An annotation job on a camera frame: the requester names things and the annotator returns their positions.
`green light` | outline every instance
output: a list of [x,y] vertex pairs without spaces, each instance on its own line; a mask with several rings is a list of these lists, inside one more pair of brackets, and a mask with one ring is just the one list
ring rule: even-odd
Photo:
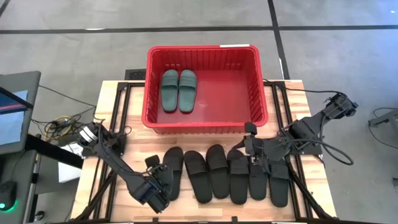
[[18,200],[15,201],[14,205],[9,210],[3,211],[3,213],[10,213],[10,212],[14,211],[15,208],[17,207],[17,205],[18,205]]

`shoe pair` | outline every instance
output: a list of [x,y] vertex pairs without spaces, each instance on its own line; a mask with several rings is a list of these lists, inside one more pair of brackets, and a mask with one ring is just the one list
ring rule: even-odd
[[193,110],[195,96],[197,92],[197,76],[191,70],[184,70],[181,73],[178,82],[178,72],[176,70],[167,70],[161,80],[160,94],[162,97],[162,107],[166,112],[173,112],[178,107],[183,113],[189,113]]

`black slipper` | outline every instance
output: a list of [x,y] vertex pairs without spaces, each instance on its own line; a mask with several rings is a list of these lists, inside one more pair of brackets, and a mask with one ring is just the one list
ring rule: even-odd
[[173,187],[170,196],[171,200],[177,199],[180,194],[180,181],[182,173],[182,161],[184,153],[180,147],[172,147],[164,154],[163,164],[172,167],[173,170]]
[[205,159],[199,152],[188,151],[184,155],[184,163],[198,202],[208,203],[213,194],[211,193]]
[[267,195],[268,175],[264,172],[262,166],[249,165],[249,191],[254,200],[263,200]]
[[271,193],[271,202],[279,208],[287,205],[289,191],[289,170],[286,162],[269,161],[271,174],[269,177],[269,192]]
[[226,162],[224,148],[219,144],[211,146],[206,153],[206,164],[214,196],[218,199],[228,197],[228,163]]
[[231,149],[228,152],[227,160],[229,165],[229,194],[233,203],[242,205],[248,199],[248,159],[241,151]]

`green slipper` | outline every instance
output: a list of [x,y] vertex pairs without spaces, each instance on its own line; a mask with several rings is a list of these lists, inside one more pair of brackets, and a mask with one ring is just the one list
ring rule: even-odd
[[176,70],[167,70],[163,74],[160,92],[163,110],[166,112],[175,111],[178,93],[178,73]]
[[184,70],[181,73],[178,86],[179,108],[181,112],[189,113],[193,110],[195,96],[197,94],[197,76],[191,70]]

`red plastic basket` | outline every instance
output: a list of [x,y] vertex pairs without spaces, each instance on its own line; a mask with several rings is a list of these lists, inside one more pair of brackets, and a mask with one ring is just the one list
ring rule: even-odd
[[[189,69],[197,76],[193,111],[162,108],[165,71]],[[253,45],[159,46],[148,52],[142,122],[159,134],[241,133],[244,123],[268,120],[258,49]]]

